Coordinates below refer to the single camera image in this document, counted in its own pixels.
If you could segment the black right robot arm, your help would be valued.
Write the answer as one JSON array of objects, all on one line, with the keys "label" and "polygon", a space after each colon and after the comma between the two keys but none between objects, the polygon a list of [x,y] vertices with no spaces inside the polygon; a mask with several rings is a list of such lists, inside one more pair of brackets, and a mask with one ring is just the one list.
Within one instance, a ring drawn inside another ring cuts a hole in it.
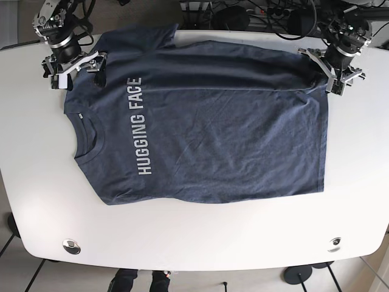
[{"label": "black right robot arm", "polygon": [[33,19],[35,33],[49,45],[52,53],[41,66],[43,77],[50,79],[52,89],[73,89],[74,71],[85,69],[94,74],[94,83],[106,85],[106,52],[87,53],[83,46],[94,44],[93,25],[89,17],[95,1],[45,1]]}]

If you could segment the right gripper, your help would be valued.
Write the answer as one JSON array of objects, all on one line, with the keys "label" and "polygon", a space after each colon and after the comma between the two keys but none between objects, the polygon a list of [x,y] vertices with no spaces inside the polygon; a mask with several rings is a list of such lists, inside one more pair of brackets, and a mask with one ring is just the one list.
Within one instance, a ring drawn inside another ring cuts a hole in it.
[{"label": "right gripper", "polygon": [[[82,52],[80,55],[75,57],[69,63],[60,63],[57,58],[52,54],[51,56],[46,57],[42,62],[41,66],[44,70],[43,77],[48,78],[52,75],[58,74],[70,74],[72,71],[76,70],[79,72],[82,69],[86,69],[87,72],[94,73],[94,83],[99,88],[104,88],[106,86],[106,60],[108,54],[106,52],[95,51],[92,53]],[[72,91],[74,84],[72,77],[67,76],[67,91]]]}]

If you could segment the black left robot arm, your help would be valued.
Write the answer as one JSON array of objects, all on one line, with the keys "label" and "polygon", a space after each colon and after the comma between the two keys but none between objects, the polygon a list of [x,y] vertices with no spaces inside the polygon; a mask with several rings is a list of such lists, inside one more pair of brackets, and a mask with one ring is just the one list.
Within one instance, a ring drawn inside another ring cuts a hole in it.
[{"label": "black left robot arm", "polygon": [[298,52],[316,63],[328,78],[326,92],[342,95],[357,77],[365,78],[359,68],[351,66],[373,38],[371,23],[351,12],[356,5],[345,1],[306,1],[304,7],[289,14],[287,33],[280,38],[297,41],[319,33],[324,49],[299,48]]}]

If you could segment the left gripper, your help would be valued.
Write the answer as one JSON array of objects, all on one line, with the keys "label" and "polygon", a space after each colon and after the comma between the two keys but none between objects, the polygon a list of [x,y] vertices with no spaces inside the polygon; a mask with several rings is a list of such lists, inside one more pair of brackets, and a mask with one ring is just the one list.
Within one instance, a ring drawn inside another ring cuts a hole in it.
[{"label": "left gripper", "polygon": [[325,58],[325,49],[304,49],[299,47],[297,52],[307,56],[320,67],[328,78],[327,88],[345,88],[346,86],[351,86],[353,80],[357,77],[362,80],[366,79],[363,70],[354,68],[350,64],[344,65],[343,61],[340,62],[340,66],[338,67],[331,65]]}]

